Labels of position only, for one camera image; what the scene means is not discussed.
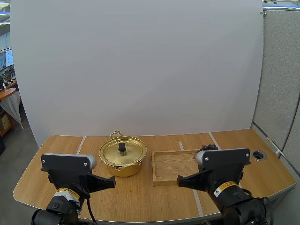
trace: warning label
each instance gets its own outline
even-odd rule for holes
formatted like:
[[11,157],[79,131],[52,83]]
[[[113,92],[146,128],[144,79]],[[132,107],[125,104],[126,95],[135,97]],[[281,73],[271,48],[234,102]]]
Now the warning label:
[[233,181],[229,181],[229,182],[225,182],[224,184],[221,184],[214,192],[215,196],[218,197],[219,194],[225,190],[226,188],[230,187],[230,186],[234,186],[237,185],[235,182]]
[[60,192],[60,191],[69,191],[75,198],[79,199],[79,195],[73,190],[67,189],[65,187],[61,187],[57,190],[57,192]]

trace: gold pot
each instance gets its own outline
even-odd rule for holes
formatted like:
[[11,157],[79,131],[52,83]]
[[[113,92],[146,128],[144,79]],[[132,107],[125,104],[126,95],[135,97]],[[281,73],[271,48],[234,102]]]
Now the gold pot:
[[126,137],[120,131],[111,133],[99,152],[109,172],[117,177],[129,177],[140,171],[147,147],[135,137]]

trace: gray carpet floor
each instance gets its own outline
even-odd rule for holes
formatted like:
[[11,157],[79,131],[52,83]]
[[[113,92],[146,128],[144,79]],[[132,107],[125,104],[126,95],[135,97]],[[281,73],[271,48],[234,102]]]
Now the gray carpet floor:
[[22,105],[20,115],[24,130],[15,122],[15,130],[2,138],[6,149],[0,155],[0,225],[29,225],[35,211],[13,198],[16,184],[38,150]]

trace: lid knob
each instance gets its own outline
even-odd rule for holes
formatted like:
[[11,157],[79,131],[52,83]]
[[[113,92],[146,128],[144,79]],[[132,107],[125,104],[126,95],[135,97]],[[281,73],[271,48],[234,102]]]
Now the lid knob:
[[119,152],[125,152],[126,151],[126,147],[125,147],[125,143],[124,142],[120,142],[119,143]]

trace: wooden tray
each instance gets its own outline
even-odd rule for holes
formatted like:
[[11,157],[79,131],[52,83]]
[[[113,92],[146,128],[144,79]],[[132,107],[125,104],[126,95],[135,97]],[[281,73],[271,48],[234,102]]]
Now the wooden tray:
[[177,175],[198,173],[195,154],[199,150],[153,151],[153,186],[177,185]]

